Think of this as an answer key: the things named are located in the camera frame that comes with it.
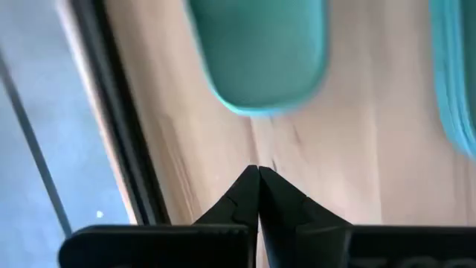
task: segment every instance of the blurred teal object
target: blurred teal object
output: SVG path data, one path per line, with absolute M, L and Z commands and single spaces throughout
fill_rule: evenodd
M 434 83 L 449 140 L 476 157 L 476 1 L 431 0 Z
M 210 87 L 230 110 L 267 115 L 304 102 L 327 65 L 325 0 L 189 0 Z

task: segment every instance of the gray surface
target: gray surface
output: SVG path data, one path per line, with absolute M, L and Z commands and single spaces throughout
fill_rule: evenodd
M 73 230 L 97 223 L 128 223 L 54 2 L 0 0 L 0 7 L 0 48 L 5 53 Z M 51 205 L 48 205 L 33 162 L 28 160 L 31 157 L 27 157 L 23 135 L 18 127 L 13 127 L 17 123 L 12 119 L 3 89 L 0 104 L 0 211 L 8 213 L 2 218 L 10 222 L 10 229 L 17 226 L 17 232 L 24 230 L 28 252 L 49 259 L 50 252 L 41 245 L 50 243 L 50 250 L 62 239 L 57 233 L 57 219 L 51 214 Z M 98 211 L 103 212 L 102 218 L 97 217 Z M 37 225 L 50 226 L 55 231 L 47 232 L 47 237 L 30 236 L 35 228 L 41 228 L 35 227 Z M 10 243 L 10 235 L 6 240 L 3 238 L 10 229 L 1 230 L 1 248 Z M 15 260 L 26 259 L 25 250 L 18 246 L 3 251 L 0 256 L 6 254 Z M 5 259 L 8 258 L 0 259 L 0 267 L 45 267 L 26 260 L 25 265 L 5 265 Z

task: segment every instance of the teal fabric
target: teal fabric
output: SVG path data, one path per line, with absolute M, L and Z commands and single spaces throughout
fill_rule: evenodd
M 476 1 L 431 0 L 434 82 L 448 139 L 476 157 Z
M 210 87 L 243 115 L 310 98 L 327 63 L 324 0 L 189 0 Z

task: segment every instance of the wooden table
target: wooden table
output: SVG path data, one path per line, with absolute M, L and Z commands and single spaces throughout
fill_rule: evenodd
M 476 223 L 476 165 L 439 120 L 427 1 L 329 0 L 320 92 L 261 118 L 213 96 L 183 1 L 107 4 L 174 223 L 193 222 L 251 163 L 352 223 Z

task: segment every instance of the wood grain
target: wood grain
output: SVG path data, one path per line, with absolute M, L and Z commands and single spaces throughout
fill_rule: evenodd
M 213 96 L 183 1 L 107 3 L 174 223 L 191 223 L 259 164 L 352 223 L 476 224 L 476 165 L 439 120 L 427 1 L 329 1 L 319 93 L 261 118 Z

